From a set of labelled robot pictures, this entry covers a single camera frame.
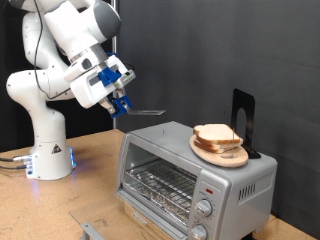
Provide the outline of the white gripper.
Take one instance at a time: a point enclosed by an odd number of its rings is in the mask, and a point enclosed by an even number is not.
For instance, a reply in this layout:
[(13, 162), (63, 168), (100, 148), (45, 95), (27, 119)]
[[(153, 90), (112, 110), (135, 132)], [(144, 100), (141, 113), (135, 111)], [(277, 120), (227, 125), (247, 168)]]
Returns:
[(65, 72), (65, 79), (82, 107), (90, 108), (99, 102), (109, 114), (116, 110), (106, 96), (114, 91), (119, 109), (128, 110), (128, 98), (123, 88), (134, 78), (134, 71), (127, 69), (116, 55), (99, 61), (93, 54), (88, 54), (77, 59)]

